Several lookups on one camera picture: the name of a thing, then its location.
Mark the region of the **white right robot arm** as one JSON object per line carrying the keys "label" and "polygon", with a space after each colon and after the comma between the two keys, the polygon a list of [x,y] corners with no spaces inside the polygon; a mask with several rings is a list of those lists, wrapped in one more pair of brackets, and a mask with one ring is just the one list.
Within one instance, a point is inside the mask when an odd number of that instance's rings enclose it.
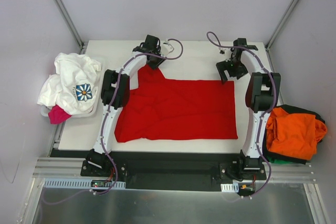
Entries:
{"label": "white right robot arm", "polygon": [[258,56],[258,48],[249,45],[245,38],[237,38],[229,49],[230,57],[218,62],[216,68],[225,83],[229,78],[241,79],[250,75],[245,95],[245,105],[249,112],[247,135],[241,149],[243,162],[236,166],[236,174],[241,179],[248,179],[255,173],[253,164],[264,159],[262,145],[266,123],[272,109],[277,105],[281,75],[268,70]]}

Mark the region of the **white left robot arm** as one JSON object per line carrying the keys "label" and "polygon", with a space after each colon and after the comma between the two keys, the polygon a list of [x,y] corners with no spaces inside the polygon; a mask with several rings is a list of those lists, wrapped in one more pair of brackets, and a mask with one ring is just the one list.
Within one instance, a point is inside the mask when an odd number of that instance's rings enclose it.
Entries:
{"label": "white left robot arm", "polygon": [[109,174],[114,165],[110,156],[110,133],[115,130],[118,118],[129,102],[131,80],[135,79],[138,84],[138,71],[142,67],[148,65],[157,69],[173,50],[168,40],[161,42],[158,37],[147,35],[145,41],[132,50],[126,63],[116,70],[105,71],[100,93],[103,104],[101,126],[97,140],[86,157],[86,161],[99,176]]}

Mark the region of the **red t-shirt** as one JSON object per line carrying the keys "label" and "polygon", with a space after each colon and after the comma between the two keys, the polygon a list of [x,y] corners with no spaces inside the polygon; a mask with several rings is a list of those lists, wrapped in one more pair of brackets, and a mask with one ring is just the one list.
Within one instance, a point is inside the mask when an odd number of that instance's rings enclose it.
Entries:
{"label": "red t-shirt", "polygon": [[236,140],[234,82],[167,79],[148,66],[118,118],[118,143],[148,140]]}

